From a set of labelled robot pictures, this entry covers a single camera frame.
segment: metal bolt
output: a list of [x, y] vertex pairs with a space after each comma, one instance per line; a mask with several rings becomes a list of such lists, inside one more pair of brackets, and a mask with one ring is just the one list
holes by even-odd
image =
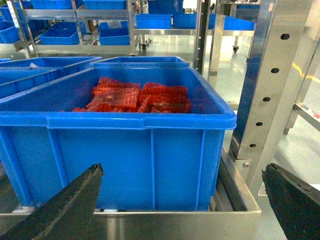
[[249, 167], [249, 163], [246, 161], [244, 164], [243, 164], [243, 167], [246, 169]]

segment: caster wheel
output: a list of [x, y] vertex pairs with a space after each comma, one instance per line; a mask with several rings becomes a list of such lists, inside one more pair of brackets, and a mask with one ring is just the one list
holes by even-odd
[[233, 52], [236, 54], [237, 52], [238, 52], [238, 50], [239, 50], [239, 47], [237, 46], [237, 47], [233, 47]]

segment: shelving unit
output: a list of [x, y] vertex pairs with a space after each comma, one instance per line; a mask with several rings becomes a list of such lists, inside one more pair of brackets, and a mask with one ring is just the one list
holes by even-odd
[[[31, 39], [30, 42], [34, 46], [34, 52], [36, 54], [127, 54], [136, 55], [136, 47], [139, 42], [139, 37], [135, 37], [133, 34], [133, 17], [137, 9], [136, 3], [131, 0], [127, 1], [126, 10], [87, 10], [83, 5], [76, 8], [75, 0], [72, 0], [73, 9], [68, 10], [52, 10], [52, 9], [23, 9], [20, 8], [24, 14], [24, 22], [29, 20], [64, 20], [70, 22], [76, 22], [77, 31], [79, 36], [78, 45], [43, 45], [39, 39]], [[19, 19], [18, 15], [14, 15], [13, 18]], [[130, 45], [98, 45], [98, 30], [94, 32], [88, 32], [86, 35], [81, 34], [80, 22], [89, 20], [125, 20], [128, 21]], [[14, 44], [16, 50], [20, 49], [19, 44]]]

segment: plastic crate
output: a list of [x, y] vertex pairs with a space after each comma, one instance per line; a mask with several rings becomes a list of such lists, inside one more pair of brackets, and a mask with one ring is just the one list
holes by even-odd
[[225, 17], [224, 30], [234, 31], [253, 31], [255, 23], [252, 21], [242, 20], [231, 16]]
[[184, 0], [149, 0], [149, 14], [182, 14]]
[[215, 26], [216, 26], [216, 15], [215, 14], [210, 14], [208, 29], [214, 29]]
[[78, 32], [74, 29], [51, 28], [39, 36], [43, 45], [78, 45]]
[[18, 31], [13, 22], [0, 22], [0, 44], [13, 44], [19, 39]]
[[[128, 21], [120, 21], [121, 27], [123, 29], [127, 29], [128, 28]], [[99, 23], [99, 27], [98, 30], [106, 30], [106, 29], [110, 29], [109, 23], [108, 22], [101, 22]]]
[[[210, 14], [209, 29], [214, 29], [216, 25], [216, 15]], [[224, 30], [232, 31], [253, 31], [255, 30], [255, 23], [252, 21], [242, 20], [231, 16], [225, 16]]]
[[[47, 21], [45, 20], [30, 20], [29, 27], [33, 34], [38, 33], [47, 26]], [[29, 38], [29, 34], [26, 25], [23, 24], [23, 30], [25, 36]], [[0, 21], [0, 43], [1, 44], [13, 44], [19, 41], [18, 30], [15, 27], [13, 21]]]
[[0, 63], [9, 62], [11, 61], [10, 58], [0, 58]]
[[111, 28], [99, 33], [101, 45], [130, 45], [128, 28]]
[[[91, 101], [102, 76], [184, 85], [192, 113], [70, 112]], [[45, 203], [101, 163], [99, 209], [207, 211], [235, 126], [193, 68], [90, 68], [0, 100], [0, 159], [22, 206]]]
[[176, 29], [195, 29], [196, 25], [197, 25], [197, 14], [173, 15], [173, 27]]
[[126, 0], [84, 0], [88, 10], [123, 10], [127, 9]]
[[190, 63], [178, 56], [120, 56], [91, 63], [92, 67], [187, 68]]
[[171, 29], [169, 14], [136, 14], [137, 29]]
[[259, 10], [260, 5], [254, 5], [254, 4], [237, 4], [236, 9], [254, 9], [254, 10]]
[[120, 21], [120, 24], [121, 24], [121, 27], [122, 27], [123, 29], [129, 27], [128, 21]]
[[[17, 11], [18, 11], [18, 15], [20, 17], [21, 20], [24, 19], [23, 15], [22, 15], [22, 12], [20, 10], [20, 5], [18, 2], [15, 3], [15, 6], [17, 8]], [[28, 9], [30, 7], [32, 7], [32, 4], [30, 1], [22, 1], [22, 6], [24, 9]], [[9, 7], [8, 5], [3, 5], [0, 7], [0, 11], [2, 13], [2, 15], [4, 16], [4, 18], [7, 20], [7, 21], [12, 21], [12, 17], [11, 17], [11, 13], [9, 11]]]
[[1, 70], [0, 99], [57, 79], [56, 70]]
[[[31, 0], [34, 9], [72, 9], [71, 0]], [[76, 7], [81, 7], [83, 0], [75, 0]]]
[[[83, 35], [86, 35], [87, 30], [86, 30], [85, 23], [81, 22], [80, 26], [81, 26], [81, 33]], [[77, 24], [72, 21], [60, 21], [52, 25], [50, 29], [71, 29], [71, 30], [77, 31]]]
[[9, 62], [0, 62], [0, 71], [5, 69], [57, 70], [58, 77], [74, 74], [90, 67], [90, 63], [100, 61], [102, 57], [37, 57]]

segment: stainless steel frame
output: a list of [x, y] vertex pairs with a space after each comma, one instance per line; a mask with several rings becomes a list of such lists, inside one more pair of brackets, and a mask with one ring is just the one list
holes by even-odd
[[[308, 89], [312, 80], [314, 79], [315, 72], [320, 63], [320, 35], [317, 36], [319, 39], [318, 44], [316, 46], [316, 50], [314, 55], [311, 57], [310, 65], [306, 74], [303, 76], [303, 83], [300, 87], [300, 91], [296, 97], [295, 104], [292, 108], [291, 115], [288, 119], [288, 122], [284, 128], [283, 134], [287, 135], [289, 130], [292, 129], [295, 125], [298, 115], [303, 117], [308, 123], [310, 123], [313, 127], [315, 127], [318, 131], [320, 131], [320, 122], [318, 114], [313, 112], [307, 106], [304, 105], [304, 100], [307, 95]], [[299, 66], [295, 63], [293, 65], [297, 70], [299, 70]]]
[[253, 37], [230, 152], [255, 197], [318, 45], [316, 0], [264, 0]]
[[[23, 20], [25, 23], [29, 20], [66, 20], [76, 22], [77, 25], [77, 33], [80, 41], [78, 45], [42, 45], [39, 40], [33, 41], [33, 39], [30, 39], [28, 42], [26, 39], [22, 38], [22, 42], [28, 46], [27, 50], [29, 49], [29, 44], [31, 44], [35, 54], [137, 54], [136, 47], [138, 45], [139, 36], [135, 37], [133, 32], [133, 9], [135, 8], [132, 6], [132, 0], [127, 1], [127, 10], [86, 10], [84, 5], [77, 9], [75, 0], [72, 0], [73, 9], [71, 10], [23, 9], [21, 0], [18, 0], [18, 2], [24, 15]], [[17, 12], [13, 11], [11, 13], [12, 18], [17, 19], [17, 21], [21, 21], [17, 14]], [[94, 43], [98, 40], [98, 31], [89, 33], [90, 37], [88, 40], [84, 41], [81, 33], [80, 22], [87, 20], [128, 20], [130, 45], [95, 45]], [[29, 25], [26, 24], [26, 26], [29, 35], [31, 36]]]
[[[13, 190], [8, 184], [7, 181], [6, 186], [1, 186], [0, 190], [7, 189], [9, 196], [12, 197]], [[17, 201], [12, 200], [11, 202], [13, 202], [13, 206], [7, 207], [7, 209], [14, 209], [17, 206]], [[0, 214], [0, 233], [27, 215], [28, 213], [2, 212]], [[87, 239], [253, 240], [260, 217], [259, 206], [232, 160], [224, 151], [219, 168], [216, 193], [214, 200], [211, 201], [209, 211], [95, 212]]]

